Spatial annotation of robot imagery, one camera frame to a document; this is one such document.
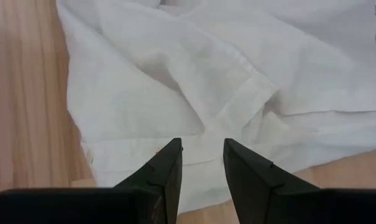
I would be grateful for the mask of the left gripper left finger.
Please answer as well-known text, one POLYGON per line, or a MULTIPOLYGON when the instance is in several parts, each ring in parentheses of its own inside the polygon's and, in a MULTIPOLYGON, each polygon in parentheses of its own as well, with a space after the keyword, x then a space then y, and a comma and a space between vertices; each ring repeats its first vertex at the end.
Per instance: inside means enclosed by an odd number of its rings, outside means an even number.
POLYGON ((126 223, 176 223, 180 201, 183 147, 172 139, 140 169, 115 185, 124 193, 126 223))

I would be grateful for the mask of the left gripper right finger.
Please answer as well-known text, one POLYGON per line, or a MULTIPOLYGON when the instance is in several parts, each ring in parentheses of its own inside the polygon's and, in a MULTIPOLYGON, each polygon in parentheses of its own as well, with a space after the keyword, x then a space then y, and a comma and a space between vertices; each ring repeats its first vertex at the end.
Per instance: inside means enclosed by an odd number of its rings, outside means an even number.
POLYGON ((321 189, 233 139, 224 141, 227 184, 240 223, 330 223, 321 189))

